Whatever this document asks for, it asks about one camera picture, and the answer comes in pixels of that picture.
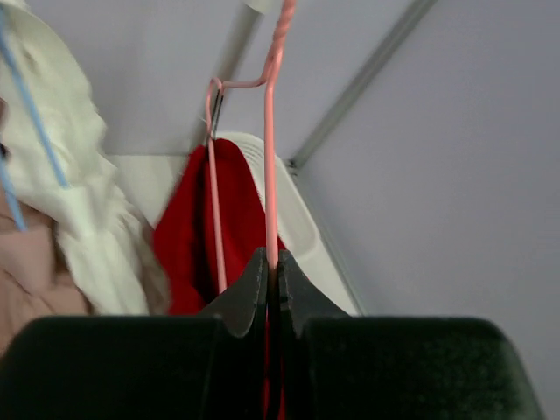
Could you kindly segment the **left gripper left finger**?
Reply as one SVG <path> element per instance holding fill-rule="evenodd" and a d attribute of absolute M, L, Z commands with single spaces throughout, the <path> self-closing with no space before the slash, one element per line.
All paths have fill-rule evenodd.
<path fill-rule="evenodd" d="M 219 319 L 235 338 L 263 338 L 267 321 L 268 264 L 258 248 L 241 276 L 199 312 L 200 318 Z"/>

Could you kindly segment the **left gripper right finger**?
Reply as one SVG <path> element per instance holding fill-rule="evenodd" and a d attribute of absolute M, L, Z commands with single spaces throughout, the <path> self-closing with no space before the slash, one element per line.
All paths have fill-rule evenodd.
<path fill-rule="evenodd" d="M 308 279 L 288 250 L 279 252 L 278 287 L 281 331 L 288 340 L 299 339 L 310 319 L 349 316 Z"/>

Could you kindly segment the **red skirt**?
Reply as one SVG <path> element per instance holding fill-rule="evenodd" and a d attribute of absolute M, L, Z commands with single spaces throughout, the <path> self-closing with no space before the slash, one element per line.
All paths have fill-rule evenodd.
<path fill-rule="evenodd" d="M 265 212 L 248 163 L 235 143 L 213 141 L 227 287 L 259 248 L 265 248 Z M 263 338 L 235 338 L 221 320 L 199 312 L 218 289 L 209 154 L 188 159 L 152 236 L 168 276 L 171 303 L 162 326 L 164 387 L 172 419 L 281 419 L 282 365 L 275 292 L 268 267 Z"/>

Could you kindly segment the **white skirt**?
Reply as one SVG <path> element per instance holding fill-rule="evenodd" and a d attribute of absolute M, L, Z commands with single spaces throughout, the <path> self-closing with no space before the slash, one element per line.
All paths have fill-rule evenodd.
<path fill-rule="evenodd" d="M 90 83 L 57 33 L 23 1 L 1 4 L 1 138 L 14 193 L 56 222 L 78 289 L 101 315 L 162 315 L 165 273 L 149 224 L 117 183 Z"/>

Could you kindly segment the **pink wire hanger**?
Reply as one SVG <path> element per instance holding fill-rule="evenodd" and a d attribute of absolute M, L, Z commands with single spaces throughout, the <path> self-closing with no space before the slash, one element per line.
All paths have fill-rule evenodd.
<path fill-rule="evenodd" d="M 265 85 L 264 94 L 264 178 L 265 178 L 265 221 L 266 257 L 269 274 L 276 276 L 278 263 L 277 245 L 277 190 L 276 190 L 276 153 L 274 142 L 274 93 L 277 77 L 284 56 L 284 44 L 295 14 L 297 1 L 284 0 L 272 35 L 271 44 L 264 61 L 262 74 L 255 80 L 223 81 L 213 77 L 206 92 L 206 143 L 209 154 L 210 184 L 213 209 L 213 228 L 217 259 L 218 289 L 223 292 L 227 287 L 226 264 L 221 232 L 221 210 L 219 202 L 218 177 L 214 153 L 214 139 L 218 125 L 224 93 L 229 88 L 256 88 Z"/>

